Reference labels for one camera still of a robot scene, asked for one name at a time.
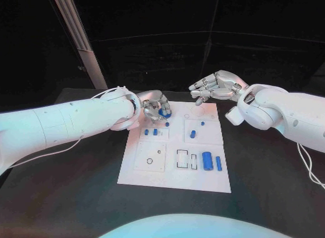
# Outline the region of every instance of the robotic hand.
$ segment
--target robotic hand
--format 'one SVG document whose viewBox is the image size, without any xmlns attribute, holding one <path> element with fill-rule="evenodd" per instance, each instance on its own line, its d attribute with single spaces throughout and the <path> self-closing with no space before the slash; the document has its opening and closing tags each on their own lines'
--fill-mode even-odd
<svg viewBox="0 0 325 238">
<path fill-rule="evenodd" d="M 210 97 L 230 99 L 238 106 L 226 113 L 233 125 L 246 121 L 261 130 L 276 128 L 284 136 L 307 147 L 325 152 L 325 98 L 253 84 L 220 70 L 190 86 L 199 106 Z"/>
<path fill-rule="evenodd" d="M 25 156 L 41 150 L 71 141 L 79 143 L 82 138 L 110 129 L 138 127 L 143 108 L 153 122 L 167 121 L 171 109 L 163 92 L 134 94 L 118 87 L 91 99 L 0 114 L 0 175 Z"/>
</svg>

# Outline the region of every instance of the black backdrop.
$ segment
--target black backdrop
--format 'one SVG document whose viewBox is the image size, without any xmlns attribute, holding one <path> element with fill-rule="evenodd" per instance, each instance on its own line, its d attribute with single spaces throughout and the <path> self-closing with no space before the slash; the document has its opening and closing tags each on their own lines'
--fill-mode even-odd
<svg viewBox="0 0 325 238">
<path fill-rule="evenodd" d="M 75 0 L 110 86 L 186 91 L 220 69 L 301 91 L 325 61 L 325 0 Z"/>
</svg>

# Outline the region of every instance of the white robotic arm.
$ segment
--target white robotic arm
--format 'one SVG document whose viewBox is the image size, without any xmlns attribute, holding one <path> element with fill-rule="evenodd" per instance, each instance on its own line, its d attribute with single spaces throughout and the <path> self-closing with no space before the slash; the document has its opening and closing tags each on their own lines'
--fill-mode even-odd
<svg viewBox="0 0 325 238">
<path fill-rule="evenodd" d="M 233 125 L 246 121 L 253 127 L 276 128 L 284 136 L 307 147 L 325 152 L 325 98 L 289 93 L 285 89 L 253 84 L 220 70 L 190 86 L 200 105 L 210 97 L 230 99 L 238 106 L 226 114 Z"/>
<path fill-rule="evenodd" d="M 33 152 L 110 129 L 138 127 L 141 108 L 153 121 L 167 121 L 158 114 L 158 103 L 163 115 L 171 114 L 161 91 L 134 94 L 117 88 L 105 91 L 101 98 L 0 114 L 0 175 Z"/>
</svg>

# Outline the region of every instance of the wire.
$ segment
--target wire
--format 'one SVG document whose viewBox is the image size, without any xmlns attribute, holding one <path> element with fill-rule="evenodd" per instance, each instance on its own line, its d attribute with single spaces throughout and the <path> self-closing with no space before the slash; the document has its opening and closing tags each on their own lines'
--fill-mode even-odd
<svg viewBox="0 0 325 238">
<path fill-rule="evenodd" d="M 307 168 L 308 168 L 308 170 L 309 170 L 311 180 L 312 180 L 317 184 L 320 184 L 320 185 L 324 187 L 324 189 L 325 189 L 325 183 L 321 182 L 321 180 L 318 179 L 318 177 L 317 177 L 315 174 L 312 173 L 312 159 L 311 159 L 311 155 L 309 155 L 307 149 L 304 148 L 304 146 L 302 146 L 299 143 L 297 143 L 297 146 L 298 146 L 298 151 L 299 151 L 301 157 L 302 157 L 302 159 L 304 159 L 305 166 L 307 166 Z M 304 154 L 302 154 L 301 148 L 304 149 L 304 151 L 305 151 L 305 153 L 307 153 L 307 155 L 308 155 L 311 165 L 308 165 L 308 163 L 307 163 L 307 160 L 305 160 L 305 158 L 304 158 Z"/>
<path fill-rule="evenodd" d="M 95 96 L 91 97 L 92 98 L 97 98 L 101 94 L 107 94 L 111 90 L 115 90 L 115 89 L 127 89 L 125 87 L 117 87 L 117 88 L 111 88 L 108 89 L 107 91 L 101 92 L 100 94 L 97 94 Z"/>
<path fill-rule="evenodd" d="M 84 136 L 81 137 L 81 139 L 77 141 L 77 143 L 75 143 L 75 144 L 74 144 L 74 145 L 72 145 L 66 150 L 62 150 L 62 151 L 58 151 L 58 152 L 53 152 L 53 153 L 45 154 L 45 155 L 41 155 L 41 156 L 38 156 L 38 157 L 35 157 L 35 158 L 26 160 L 25 162 L 22 162 L 22 163 L 19 163 L 19 164 L 10 166 L 9 169 L 13 168 L 13 167 L 18 167 L 19 165 L 25 164 L 26 162 L 29 162 L 29 161 L 32 161 L 32 160 L 36 160 L 38 158 L 41 158 L 41 157 L 43 157 L 43 156 L 55 155 L 55 154 L 59 154 L 59 153 L 62 153 L 62 152 L 71 150 L 71 149 L 78 145 L 78 143 L 81 142 L 82 138 L 84 138 Z"/>
</svg>

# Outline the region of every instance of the black table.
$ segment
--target black table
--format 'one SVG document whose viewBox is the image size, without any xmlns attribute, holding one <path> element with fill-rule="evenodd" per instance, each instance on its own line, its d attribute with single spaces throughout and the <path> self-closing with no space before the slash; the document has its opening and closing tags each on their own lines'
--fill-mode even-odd
<svg viewBox="0 0 325 238">
<path fill-rule="evenodd" d="M 98 92 L 65 89 L 56 103 Z M 190 93 L 164 93 L 171 101 L 194 101 Z M 0 189 L 0 237 L 98 237 L 170 213 L 219 215 L 297 238 L 325 237 L 325 191 L 309 180 L 295 142 L 275 129 L 233 126 L 225 113 L 235 102 L 210 102 L 219 108 L 232 194 L 117 184 L 128 131 L 107 131 L 13 169 Z M 309 153 L 325 182 L 325 154 Z"/>
</svg>

